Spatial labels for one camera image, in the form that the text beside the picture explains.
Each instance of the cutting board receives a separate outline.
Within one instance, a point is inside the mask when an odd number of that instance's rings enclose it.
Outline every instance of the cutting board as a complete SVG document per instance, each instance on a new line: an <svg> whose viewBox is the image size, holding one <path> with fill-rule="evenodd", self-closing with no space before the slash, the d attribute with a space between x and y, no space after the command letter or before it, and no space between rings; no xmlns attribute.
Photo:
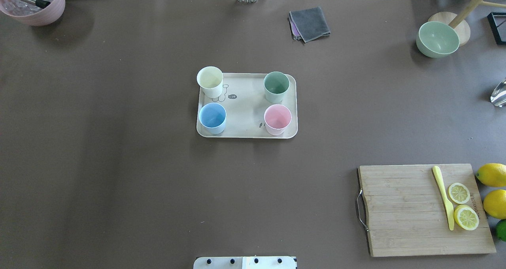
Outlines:
<svg viewBox="0 0 506 269"><path fill-rule="evenodd" d="M447 191L455 182L469 189L471 198L466 204L480 219L474 231L466 231L457 224L453 231L448 229L433 166L360 166L358 175L371 256L495 253L471 165L440 164L439 167Z"/></svg>

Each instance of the brown tabletop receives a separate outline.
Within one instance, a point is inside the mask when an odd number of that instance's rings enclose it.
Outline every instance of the brown tabletop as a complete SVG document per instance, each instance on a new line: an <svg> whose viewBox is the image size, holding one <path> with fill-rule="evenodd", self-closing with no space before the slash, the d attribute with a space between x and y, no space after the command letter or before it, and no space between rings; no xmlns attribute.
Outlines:
<svg viewBox="0 0 506 269"><path fill-rule="evenodd" d="M0 267L290 255L301 269L504 268L497 239L495 254L372 258L356 217L360 165L505 162L506 110L489 97L506 49L486 20L501 9L471 13L448 57L414 42L467 3L67 0L49 26L0 15ZM288 12L315 6L330 37L294 41ZM204 66L292 75L298 134L197 134Z"/></svg>

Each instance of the lime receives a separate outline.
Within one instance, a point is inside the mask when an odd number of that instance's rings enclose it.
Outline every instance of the lime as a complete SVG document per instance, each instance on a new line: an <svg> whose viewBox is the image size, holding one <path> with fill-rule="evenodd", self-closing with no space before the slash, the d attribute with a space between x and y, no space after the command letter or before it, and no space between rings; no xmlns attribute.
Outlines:
<svg viewBox="0 0 506 269"><path fill-rule="evenodd" d="M453 218L457 225L467 231L472 231L478 227L480 220L476 212L467 205L459 205L453 212Z"/></svg>
<svg viewBox="0 0 506 269"><path fill-rule="evenodd" d="M457 204L466 204L470 199L469 189L461 183L450 185L448 195Z"/></svg>
<svg viewBox="0 0 506 269"><path fill-rule="evenodd" d="M497 189L485 196L483 208L488 215L498 219L506 219L506 190Z"/></svg>
<svg viewBox="0 0 506 269"><path fill-rule="evenodd" d="M495 226L495 235L502 240L506 241L506 219L500 220Z"/></svg>
<svg viewBox="0 0 506 269"><path fill-rule="evenodd" d="M506 186L506 165L500 163L487 163L476 172L478 180L490 187Z"/></svg>

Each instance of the green bowl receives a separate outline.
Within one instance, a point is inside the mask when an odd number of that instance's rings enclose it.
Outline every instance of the green bowl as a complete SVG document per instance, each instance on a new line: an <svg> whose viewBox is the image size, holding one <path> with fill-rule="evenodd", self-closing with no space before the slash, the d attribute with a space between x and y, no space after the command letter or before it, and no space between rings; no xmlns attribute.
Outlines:
<svg viewBox="0 0 506 269"><path fill-rule="evenodd" d="M416 37L416 46L428 57L439 58L457 51L460 40L457 32L443 22L430 21L423 24Z"/></svg>

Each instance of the cutting board handle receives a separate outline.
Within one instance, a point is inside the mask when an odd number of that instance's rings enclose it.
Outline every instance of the cutting board handle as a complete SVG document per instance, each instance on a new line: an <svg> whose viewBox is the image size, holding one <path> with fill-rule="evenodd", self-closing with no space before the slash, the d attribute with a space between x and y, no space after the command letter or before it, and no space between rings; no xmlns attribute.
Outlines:
<svg viewBox="0 0 506 269"><path fill-rule="evenodd" d="M358 220L362 223L362 226L364 226L364 229L365 231L369 231L369 227L367 226L367 224L365 224L365 222L362 220L362 218L360 217L360 206L359 206L359 203L358 203L358 198L362 197L364 191L362 190L362 188L360 188L360 191L358 192L358 195L357 195L357 215L358 215Z"/></svg>

